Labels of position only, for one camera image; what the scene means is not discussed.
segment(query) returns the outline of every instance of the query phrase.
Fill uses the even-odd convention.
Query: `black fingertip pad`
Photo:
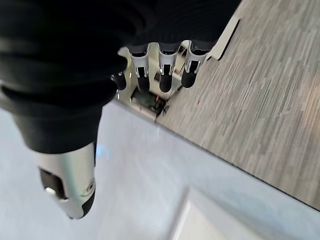
[[[148,93],[150,89],[149,77],[138,77],[138,89],[141,93]]]
[[[167,93],[170,91],[172,86],[172,75],[160,75],[160,83],[159,83],[159,87],[160,90],[164,93]]]
[[[186,70],[184,70],[181,78],[181,85],[187,89],[191,88],[195,84],[196,77],[196,73],[186,72]]]

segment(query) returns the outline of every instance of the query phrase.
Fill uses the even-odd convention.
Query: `robotic arm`
[[[148,46],[158,43],[160,89],[168,92],[179,46],[189,40],[181,83],[190,88],[240,1],[0,0],[0,107],[69,218],[84,217],[94,202],[102,108],[127,85],[118,50],[129,49],[147,92]]]

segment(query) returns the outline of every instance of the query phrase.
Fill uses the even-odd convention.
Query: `gray carpet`
[[[320,0],[243,0],[236,15],[221,61],[157,122],[320,209]]]

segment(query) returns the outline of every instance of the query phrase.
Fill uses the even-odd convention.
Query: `robotic hand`
[[[158,43],[160,89],[168,92],[178,48],[189,40],[181,80],[189,88],[240,1],[0,0],[0,106],[67,216],[84,217],[94,201],[102,108],[127,85],[118,50],[127,46],[147,92],[148,45]]]

